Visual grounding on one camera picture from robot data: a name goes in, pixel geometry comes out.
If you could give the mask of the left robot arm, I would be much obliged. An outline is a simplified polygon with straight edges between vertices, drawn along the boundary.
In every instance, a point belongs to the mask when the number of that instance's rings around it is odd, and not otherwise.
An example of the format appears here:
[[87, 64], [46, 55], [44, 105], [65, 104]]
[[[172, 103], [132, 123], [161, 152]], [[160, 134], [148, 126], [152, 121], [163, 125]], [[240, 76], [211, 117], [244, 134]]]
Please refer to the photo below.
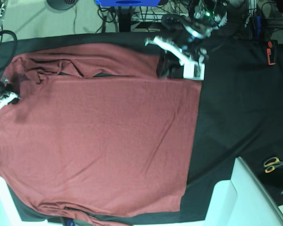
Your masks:
[[148, 44], [161, 48], [157, 67], [158, 78], [172, 78], [176, 71], [182, 78], [202, 81], [205, 77], [205, 61], [209, 53], [218, 47], [206, 50], [202, 43], [227, 23], [226, 0], [192, 0], [188, 15], [166, 14], [162, 25], [174, 33], [173, 38], [155, 36]]

